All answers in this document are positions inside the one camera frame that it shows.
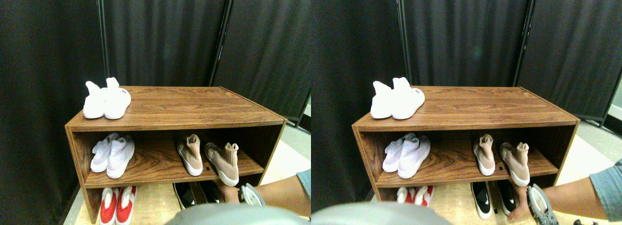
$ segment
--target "wooden shoe rack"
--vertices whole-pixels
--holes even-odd
[[[409,119],[374,119],[370,114],[352,125],[367,176],[378,201],[395,201],[399,187],[446,185],[509,179],[498,154],[505,141],[529,144],[531,182],[554,185],[564,166],[580,120],[522,87],[417,87],[426,102]],[[413,132],[428,136],[431,151],[418,172],[402,179],[382,170],[385,147]],[[484,176],[473,154],[473,141],[494,139],[496,170]]]
[[[273,156],[287,119],[222,87],[123,87],[132,96],[118,120],[85,119],[78,112],[65,130],[91,222],[95,223],[106,187],[215,180],[205,156],[209,142],[237,143],[239,185],[258,185]],[[91,171],[93,147],[111,132],[131,136],[136,150],[122,177]],[[201,141],[204,170],[191,176],[175,147],[184,134]]]

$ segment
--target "black sneaker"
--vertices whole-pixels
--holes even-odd
[[[516,208],[516,202],[514,200],[514,187],[512,186],[512,183],[509,183],[507,180],[498,180],[497,188],[501,194],[503,212],[509,216],[509,214]]]
[[[490,198],[488,196],[488,188],[486,188],[486,182],[473,182],[471,183],[471,192],[473,192],[473,198],[475,198],[475,207],[477,207],[477,213],[480,214],[482,219],[487,219],[492,214],[490,209]]]
[[[195,205],[195,197],[190,189],[190,183],[173,183],[173,188],[175,188],[175,195],[177,195],[177,200],[182,210]]]

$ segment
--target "curtain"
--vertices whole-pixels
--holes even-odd
[[[297,122],[311,89],[311,0],[234,0],[214,86]]]
[[[313,0],[311,209],[362,201],[371,190],[351,125],[371,107],[373,81],[406,76],[396,0]]]
[[[536,0],[518,86],[602,121],[622,69],[622,0]]]
[[[78,185],[65,123],[102,85],[97,0],[0,0],[0,221],[64,219]]]
[[[121,85],[207,87],[225,0],[104,0],[110,76]]]
[[[404,0],[412,85],[511,87],[527,0]]]

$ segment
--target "beige knit sneaker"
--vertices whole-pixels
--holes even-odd
[[[484,176],[490,176],[495,172],[495,157],[493,157],[493,138],[486,134],[475,140],[473,153],[477,159],[477,165]]]
[[[514,183],[524,187],[529,184],[529,167],[527,167],[527,152],[529,146],[526,143],[518,143],[514,148],[510,143],[503,143],[499,153],[509,168]]]
[[[240,181],[240,171],[238,170],[238,145],[225,145],[225,149],[220,149],[214,143],[205,145],[207,159],[214,165],[220,180],[225,185],[234,187]]]
[[[177,153],[182,157],[188,173],[198,176],[203,172],[201,159],[201,141],[195,134],[183,136],[177,141]]]

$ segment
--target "shelf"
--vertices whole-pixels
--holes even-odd
[[[408,119],[366,114],[358,132],[475,130],[576,125],[578,119],[521,87],[416,87],[426,102]]]
[[[78,112],[71,132],[215,129],[282,125],[271,110],[222,87],[122,87],[132,102],[123,118],[86,119]]]
[[[106,171],[89,172],[85,181],[86,188],[126,187],[152,183],[175,183],[218,179],[213,165],[209,163],[201,147],[203,172],[191,176],[184,167],[177,153],[173,140],[135,140],[134,156],[127,164],[123,176],[111,179]],[[238,150],[238,169],[240,176],[264,172],[264,168],[251,159],[242,150]]]
[[[429,156],[423,161],[418,172],[412,178],[402,179],[397,175],[397,172],[382,172],[376,181],[376,187],[417,187],[510,178],[509,171],[498,153],[500,143],[495,143],[493,146],[496,169],[491,176],[484,176],[478,169],[472,143],[473,141],[468,139],[432,140]],[[528,157],[527,165],[530,176],[556,174],[558,172],[558,168],[547,160],[538,149],[530,148]]]

